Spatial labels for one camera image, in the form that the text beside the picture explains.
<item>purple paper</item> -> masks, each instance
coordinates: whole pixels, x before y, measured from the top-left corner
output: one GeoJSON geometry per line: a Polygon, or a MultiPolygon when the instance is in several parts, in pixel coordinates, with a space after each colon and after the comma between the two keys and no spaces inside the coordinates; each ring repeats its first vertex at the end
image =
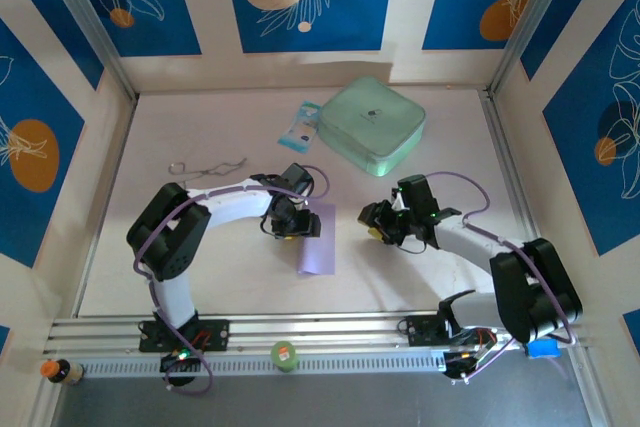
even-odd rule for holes
{"type": "Polygon", "coordinates": [[[306,237],[298,273],[333,275],[336,273],[336,206],[309,201],[309,209],[320,217],[320,237],[306,237]]]}

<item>purple cable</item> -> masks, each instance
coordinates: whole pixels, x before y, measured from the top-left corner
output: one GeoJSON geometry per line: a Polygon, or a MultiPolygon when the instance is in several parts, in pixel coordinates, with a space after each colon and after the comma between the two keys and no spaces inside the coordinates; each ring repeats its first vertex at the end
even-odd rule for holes
{"type": "MultiPolygon", "coordinates": [[[[478,182],[473,180],[471,177],[467,177],[466,175],[459,174],[457,172],[449,172],[449,171],[432,172],[431,174],[428,174],[425,177],[429,178],[429,177],[435,177],[435,176],[438,176],[438,175],[448,175],[448,176],[457,177],[459,179],[466,180],[470,184],[474,185],[478,189],[478,191],[480,191],[480,193],[484,197],[485,205],[481,209],[473,210],[471,212],[466,213],[462,217],[463,225],[466,228],[476,232],[477,234],[480,234],[480,235],[482,235],[484,237],[487,237],[487,238],[499,243],[500,245],[504,245],[505,247],[511,249],[527,264],[527,267],[529,267],[529,269],[531,270],[533,275],[536,277],[536,279],[538,279],[538,282],[540,283],[540,286],[542,287],[542,290],[544,291],[544,293],[549,298],[549,301],[551,302],[551,305],[553,305],[554,310],[556,311],[556,313],[560,317],[560,320],[562,321],[562,324],[564,325],[564,328],[567,331],[567,335],[569,336],[568,339],[565,339],[563,337],[559,337],[557,335],[553,335],[553,338],[555,340],[559,341],[559,342],[563,342],[563,343],[569,344],[569,345],[574,345],[576,343],[576,336],[575,336],[575,334],[573,332],[573,329],[571,328],[571,325],[569,323],[569,319],[567,318],[567,315],[564,313],[564,310],[562,310],[562,306],[560,305],[560,302],[558,302],[557,297],[551,291],[551,287],[549,287],[549,284],[547,283],[547,281],[544,279],[544,277],[540,273],[540,270],[538,270],[538,268],[533,263],[533,261],[529,258],[529,256],[527,256],[527,254],[525,254],[522,251],[522,249],[520,249],[517,245],[513,244],[512,242],[509,242],[508,240],[503,239],[503,238],[493,234],[492,232],[489,232],[488,230],[485,230],[485,229],[482,229],[480,227],[477,227],[477,226],[475,226],[475,225],[473,225],[473,224],[471,224],[469,222],[469,218],[471,216],[486,212],[489,209],[489,207],[491,206],[491,199],[489,198],[489,194],[487,193],[487,191],[478,182]]],[[[491,359],[489,359],[479,369],[475,370],[470,375],[468,375],[466,377],[466,380],[469,381],[475,375],[477,375],[480,372],[482,372],[488,365],[492,364],[498,357],[500,357],[504,352],[506,352],[507,347],[509,345],[511,345],[514,341],[515,341],[515,339],[512,338],[509,342],[507,342],[496,353],[496,355],[494,355],[491,359]]]]}
{"type": "MultiPolygon", "coordinates": [[[[147,252],[147,249],[149,249],[149,246],[153,243],[154,240],[156,240],[156,238],[158,237],[158,235],[160,234],[160,232],[162,232],[162,229],[164,229],[169,222],[171,222],[180,212],[182,212],[185,208],[187,208],[189,205],[196,203],[196,202],[200,202],[201,200],[206,200],[209,199],[211,197],[216,197],[218,195],[224,195],[224,194],[230,194],[233,192],[242,192],[242,191],[270,191],[270,192],[280,192],[283,194],[287,194],[291,197],[296,197],[298,199],[303,199],[303,200],[317,200],[317,199],[321,199],[323,197],[325,197],[328,193],[329,193],[329,189],[330,189],[330,183],[329,183],[329,178],[327,177],[327,174],[325,174],[321,169],[319,169],[318,167],[314,167],[311,165],[307,165],[304,166],[304,168],[310,168],[312,170],[315,170],[316,172],[320,173],[324,179],[325,182],[327,183],[327,187],[325,189],[325,191],[318,195],[318,196],[304,196],[304,195],[299,195],[296,194],[295,192],[290,192],[286,189],[281,189],[280,187],[271,187],[271,186],[263,186],[263,185],[251,185],[251,186],[247,186],[247,187],[226,187],[223,189],[218,189],[218,190],[213,190],[213,191],[209,191],[206,192],[204,194],[200,194],[197,195],[195,197],[189,198],[186,201],[184,201],[182,204],[178,205],[175,209],[173,209],[159,224],[158,226],[153,230],[153,232],[151,232],[151,235],[147,238],[147,240],[142,244],[142,247],[140,247],[140,250],[138,250],[138,253],[135,256],[135,259],[133,261],[133,270],[137,273],[142,275],[143,277],[145,277],[147,279],[147,281],[149,282],[149,293],[151,294],[151,300],[153,301],[153,305],[156,309],[156,313],[158,314],[158,317],[160,317],[160,319],[162,319],[162,321],[167,325],[167,327],[169,327],[169,330],[171,330],[171,332],[178,338],[178,340],[180,342],[182,342],[183,345],[185,345],[189,351],[196,356],[196,358],[200,361],[200,363],[204,366],[204,368],[207,370],[207,373],[209,374],[208,378],[209,381],[207,383],[207,386],[204,389],[201,390],[195,390],[195,391],[191,391],[191,390],[184,390],[184,389],[180,389],[177,390],[177,392],[184,394],[184,395],[203,395],[205,393],[207,393],[211,387],[213,386],[213,370],[211,370],[211,367],[209,366],[209,363],[207,362],[207,360],[204,358],[204,355],[202,354],[201,351],[197,350],[193,345],[191,345],[191,342],[189,342],[179,331],[178,329],[176,329],[173,325],[171,325],[171,322],[169,321],[169,319],[166,317],[165,313],[162,311],[162,308],[160,307],[160,303],[158,302],[158,296],[156,294],[156,289],[155,289],[155,285],[153,284],[153,276],[151,274],[149,274],[148,272],[145,272],[144,270],[142,270],[140,268],[140,262],[142,261],[142,257],[144,256],[144,254],[147,252]]],[[[165,373],[165,381],[168,382],[169,380],[169,371],[167,371],[165,373]]]]}

